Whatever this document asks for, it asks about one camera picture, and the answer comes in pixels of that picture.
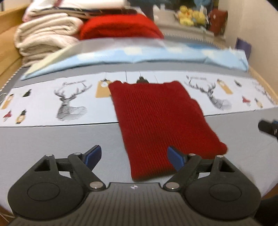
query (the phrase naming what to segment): white fabric with deer print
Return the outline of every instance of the white fabric with deer print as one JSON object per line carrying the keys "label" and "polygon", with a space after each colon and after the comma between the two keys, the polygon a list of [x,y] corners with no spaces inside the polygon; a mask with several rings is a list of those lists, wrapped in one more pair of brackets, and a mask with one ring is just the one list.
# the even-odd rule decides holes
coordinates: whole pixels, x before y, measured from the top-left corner
{"label": "white fabric with deer print", "polygon": [[0,126],[117,123],[108,85],[179,81],[204,116],[276,107],[255,79],[186,71],[99,73],[13,88],[0,107]]}

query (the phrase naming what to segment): light blue fabric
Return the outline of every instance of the light blue fabric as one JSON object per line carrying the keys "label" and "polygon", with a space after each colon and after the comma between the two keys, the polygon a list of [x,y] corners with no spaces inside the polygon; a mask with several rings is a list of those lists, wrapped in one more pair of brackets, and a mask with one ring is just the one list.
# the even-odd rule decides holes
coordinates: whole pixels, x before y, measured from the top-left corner
{"label": "light blue fabric", "polygon": [[200,6],[207,6],[211,3],[211,0],[194,0],[194,3],[197,7],[197,9],[200,9]]}
{"label": "light blue fabric", "polygon": [[144,61],[186,61],[214,64],[227,68],[248,70],[248,61],[241,50],[218,50],[210,47],[201,48],[191,45],[175,47],[115,48],[102,51],[81,53],[51,64],[41,70],[23,75],[21,80],[62,71],[69,68],[104,63],[138,63]]}

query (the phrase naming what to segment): purple item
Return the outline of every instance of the purple item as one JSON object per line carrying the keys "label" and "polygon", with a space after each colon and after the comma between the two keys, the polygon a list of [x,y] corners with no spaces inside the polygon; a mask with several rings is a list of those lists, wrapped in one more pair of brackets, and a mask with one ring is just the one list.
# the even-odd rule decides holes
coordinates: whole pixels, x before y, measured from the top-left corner
{"label": "purple item", "polygon": [[249,59],[250,54],[251,54],[251,49],[252,49],[251,44],[249,44],[248,42],[246,42],[240,38],[237,38],[235,48],[238,50],[244,50],[247,60]]}

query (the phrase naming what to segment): red blanket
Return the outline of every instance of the red blanket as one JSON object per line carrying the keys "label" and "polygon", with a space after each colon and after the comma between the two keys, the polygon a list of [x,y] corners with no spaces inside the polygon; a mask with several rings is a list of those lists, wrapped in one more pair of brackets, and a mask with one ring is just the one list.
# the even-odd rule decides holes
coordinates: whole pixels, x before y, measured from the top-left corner
{"label": "red blanket", "polygon": [[198,103],[179,82],[116,81],[109,89],[134,180],[173,172],[167,159],[170,145],[205,159],[226,153],[227,146],[219,141]]}
{"label": "red blanket", "polygon": [[141,14],[96,16],[81,28],[81,40],[108,37],[164,38],[154,22]]}

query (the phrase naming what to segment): blue gripper pad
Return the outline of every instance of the blue gripper pad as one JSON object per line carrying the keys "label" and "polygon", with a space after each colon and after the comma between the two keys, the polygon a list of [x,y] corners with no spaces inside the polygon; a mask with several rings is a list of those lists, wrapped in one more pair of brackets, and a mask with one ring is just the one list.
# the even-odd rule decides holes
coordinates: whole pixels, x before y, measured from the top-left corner
{"label": "blue gripper pad", "polygon": [[95,145],[94,147],[92,147],[89,151],[84,153],[81,158],[82,162],[84,162],[90,170],[93,170],[100,159],[101,147],[99,145]]}
{"label": "blue gripper pad", "polygon": [[176,171],[179,171],[184,167],[184,164],[187,162],[187,156],[171,146],[168,147],[167,157]]}

